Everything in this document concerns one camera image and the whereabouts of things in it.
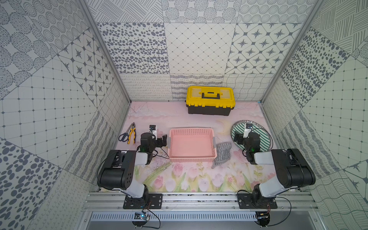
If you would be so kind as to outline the speckled grey round plate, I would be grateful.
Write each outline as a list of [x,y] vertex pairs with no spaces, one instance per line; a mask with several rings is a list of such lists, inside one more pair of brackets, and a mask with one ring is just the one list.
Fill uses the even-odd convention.
[[273,147],[272,137],[267,132],[267,130],[262,125],[254,121],[251,121],[251,120],[241,120],[233,124],[231,128],[231,138],[233,142],[235,143],[235,146],[237,146],[240,150],[244,149],[244,146],[242,144],[237,144],[234,141],[234,138],[236,134],[243,135],[246,124],[252,124],[253,125],[252,132],[260,135],[260,150],[261,151],[268,151],[271,147]]

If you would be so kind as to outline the grey knitted dish cloth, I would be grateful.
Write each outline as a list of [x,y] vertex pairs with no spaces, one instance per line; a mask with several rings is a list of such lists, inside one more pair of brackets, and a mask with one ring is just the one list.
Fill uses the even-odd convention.
[[212,169],[220,166],[231,159],[230,150],[232,148],[231,142],[223,142],[216,145],[217,157],[213,161]]

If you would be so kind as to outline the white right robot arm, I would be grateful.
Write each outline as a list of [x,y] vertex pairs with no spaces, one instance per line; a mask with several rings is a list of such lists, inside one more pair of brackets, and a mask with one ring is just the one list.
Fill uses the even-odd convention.
[[252,165],[272,165],[276,176],[265,183],[257,184],[252,191],[252,200],[271,199],[290,189],[315,184],[316,176],[298,149],[272,149],[261,152],[261,136],[247,131],[235,133],[233,141],[242,146],[242,153]]

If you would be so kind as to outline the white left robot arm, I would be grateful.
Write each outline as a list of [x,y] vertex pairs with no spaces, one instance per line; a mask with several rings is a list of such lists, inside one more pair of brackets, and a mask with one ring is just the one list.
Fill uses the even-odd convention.
[[111,150],[97,173],[98,186],[122,192],[132,199],[147,201],[148,188],[134,179],[134,169],[139,165],[149,165],[158,156],[156,148],[167,146],[167,139],[167,135],[157,138],[146,132],[141,134],[136,150]]

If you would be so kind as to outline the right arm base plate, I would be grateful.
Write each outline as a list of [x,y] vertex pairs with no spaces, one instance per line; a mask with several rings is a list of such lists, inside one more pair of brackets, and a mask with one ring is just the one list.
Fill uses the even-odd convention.
[[277,209],[278,206],[274,198],[266,198],[260,196],[254,198],[249,193],[238,193],[237,195],[238,205],[240,209]]

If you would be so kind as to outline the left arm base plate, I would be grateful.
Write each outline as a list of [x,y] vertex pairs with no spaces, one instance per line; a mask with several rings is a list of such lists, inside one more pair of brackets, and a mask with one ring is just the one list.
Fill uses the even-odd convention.
[[142,198],[126,197],[123,209],[161,209],[163,202],[163,194],[149,193]]

